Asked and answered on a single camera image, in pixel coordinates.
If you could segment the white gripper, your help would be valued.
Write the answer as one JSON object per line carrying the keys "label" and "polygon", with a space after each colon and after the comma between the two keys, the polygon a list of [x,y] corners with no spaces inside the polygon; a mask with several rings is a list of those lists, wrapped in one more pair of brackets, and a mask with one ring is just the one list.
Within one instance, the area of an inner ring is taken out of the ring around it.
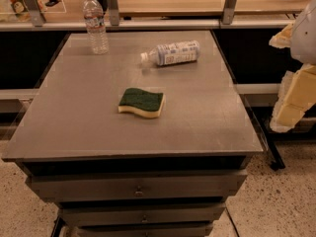
{"label": "white gripper", "polygon": [[296,18],[279,33],[272,36],[269,45],[290,47],[291,57],[302,67],[296,72],[286,71],[278,90],[270,128],[288,132],[316,104],[316,0],[312,0]]}

